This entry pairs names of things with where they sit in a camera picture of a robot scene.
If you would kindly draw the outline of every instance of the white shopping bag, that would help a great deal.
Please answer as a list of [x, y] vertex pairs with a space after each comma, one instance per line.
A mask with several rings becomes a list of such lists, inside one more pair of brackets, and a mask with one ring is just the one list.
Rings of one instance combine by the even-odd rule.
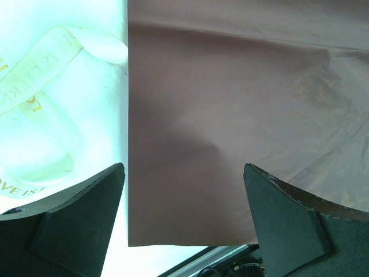
[[86, 3], [0, 3], [3, 211], [127, 167], [125, 5]]

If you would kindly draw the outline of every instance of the brown fabric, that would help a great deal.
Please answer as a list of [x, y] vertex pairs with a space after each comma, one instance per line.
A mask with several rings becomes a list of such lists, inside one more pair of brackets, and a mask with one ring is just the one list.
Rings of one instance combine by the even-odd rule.
[[131, 1], [129, 244], [255, 243], [245, 163], [369, 211], [367, 11]]

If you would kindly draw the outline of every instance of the black cable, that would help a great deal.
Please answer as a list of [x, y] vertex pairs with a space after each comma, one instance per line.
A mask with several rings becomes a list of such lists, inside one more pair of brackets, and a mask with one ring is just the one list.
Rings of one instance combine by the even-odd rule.
[[216, 274], [218, 274], [218, 275], [219, 275], [219, 277], [222, 277], [221, 273], [220, 273], [218, 270], [216, 270], [215, 268], [213, 268], [213, 267], [205, 267], [205, 268], [203, 268], [203, 269], [199, 272], [199, 274], [197, 275], [197, 277], [201, 277], [201, 275], [202, 275], [202, 274], [204, 274], [204, 272], [205, 272], [206, 270], [214, 271]]

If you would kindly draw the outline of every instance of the dark plastic part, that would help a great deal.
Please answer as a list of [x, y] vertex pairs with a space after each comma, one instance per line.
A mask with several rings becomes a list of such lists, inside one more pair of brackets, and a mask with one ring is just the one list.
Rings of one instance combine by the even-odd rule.
[[263, 270], [258, 266], [241, 266], [234, 273], [230, 274], [229, 277], [265, 277]]
[[124, 181], [115, 164], [0, 215], [0, 276], [101, 276]]
[[268, 277], [367, 276], [369, 213], [305, 192], [255, 165], [244, 183]]

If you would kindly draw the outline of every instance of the brown cloth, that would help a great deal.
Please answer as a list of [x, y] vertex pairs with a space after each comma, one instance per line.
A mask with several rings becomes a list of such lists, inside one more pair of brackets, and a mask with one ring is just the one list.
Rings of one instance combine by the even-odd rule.
[[255, 243], [245, 163], [369, 211], [368, 12], [130, 1], [129, 245]]

